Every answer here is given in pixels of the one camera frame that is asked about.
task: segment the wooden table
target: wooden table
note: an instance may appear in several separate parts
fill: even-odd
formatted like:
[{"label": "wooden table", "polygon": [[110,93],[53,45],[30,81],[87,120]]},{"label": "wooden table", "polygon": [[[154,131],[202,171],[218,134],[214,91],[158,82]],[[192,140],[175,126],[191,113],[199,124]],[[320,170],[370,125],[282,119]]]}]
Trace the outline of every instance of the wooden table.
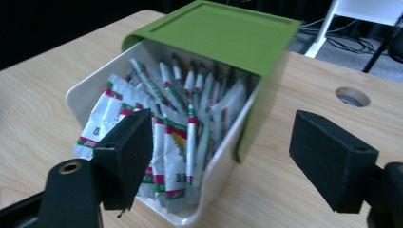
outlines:
[{"label": "wooden table", "polygon": [[[120,53],[131,31],[163,15],[145,10],[0,72],[0,208],[44,189],[47,173],[74,158],[81,133],[65,103],[74,84]],[[242,164],[237,164],[199,227],[366,227],[359,215],[334,214],[289,157],[297,109],[323,115],[380,151],[378,165],[403,161],[403,85],[287,53],[258,104],[270,109]],[[371,99],[366,107],[341,102],[350,86]],[[106,227],[166,227],[135,202],[132,211],[103,212]]]}]

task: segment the table hole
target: table hole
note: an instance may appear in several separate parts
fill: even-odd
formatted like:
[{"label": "table hole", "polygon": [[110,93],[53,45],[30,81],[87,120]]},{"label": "table hole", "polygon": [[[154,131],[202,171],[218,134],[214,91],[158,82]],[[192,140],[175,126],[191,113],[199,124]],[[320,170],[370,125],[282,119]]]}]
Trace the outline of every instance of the table hole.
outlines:
[{"label": "table hole", "polygon": [[362,145],[356,145],[356,146],[355,146],[355,149],[356,149],[356,150],[359,150],[359,151],[362,151],[362,152],[365,152],[365,151],[367,150],[367,148],[364,147],[364,146],[362,146]]},{"label": "table hole", "polygon": [[60,167],[59,173],[60,174],[70,174],[74,173],[75,171],[79,170],[81,168],[81,164],[79,162],[73,161],[70,163],[67,163]]},{"label": "table hole", "polygon": [[370,98],[360,90],[352,87],[340,87],[336,89],[338,99],[347,105],[364,107],[370,104]]}]

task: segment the storage box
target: storage box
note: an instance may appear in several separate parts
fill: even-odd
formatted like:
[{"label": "storage box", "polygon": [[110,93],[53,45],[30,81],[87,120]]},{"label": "storage box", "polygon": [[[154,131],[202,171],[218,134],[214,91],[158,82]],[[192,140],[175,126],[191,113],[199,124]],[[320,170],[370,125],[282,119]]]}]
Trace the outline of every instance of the storage box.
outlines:
[{"label": "storage box", "polygon": [[187,63],[192,59],[208,68],[218,63],[223,70],[248,72],[249,98],[205,170],[198,206],[168,214],[153,199],[137,198],[173,225],[191,226],[225,184],[248,112],[298,26],[290,19],[195,1],[129,34],[122,45],[125,52],[74,86],[67,93],[67,104],[84,128],[110,74],[125,76],[132,69],[129,58],[158,69],[161,60],[169,63],[175,53]]}]

